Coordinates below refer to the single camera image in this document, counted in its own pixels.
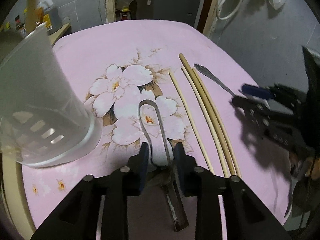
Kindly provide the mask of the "person's right hand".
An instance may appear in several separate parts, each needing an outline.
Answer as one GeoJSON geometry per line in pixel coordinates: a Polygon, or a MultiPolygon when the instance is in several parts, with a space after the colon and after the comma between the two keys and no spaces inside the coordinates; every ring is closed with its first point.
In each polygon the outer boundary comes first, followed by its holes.
{"type": "Polygon", "coordinates": [[[305,160],[299,159],[296,154],[289,153],[289,159],[291,163],[291,176],[298,181],[303,177],[311,176],[312,180],[319,179],[319,158],[314,159],[308,157],[305,160]]]}

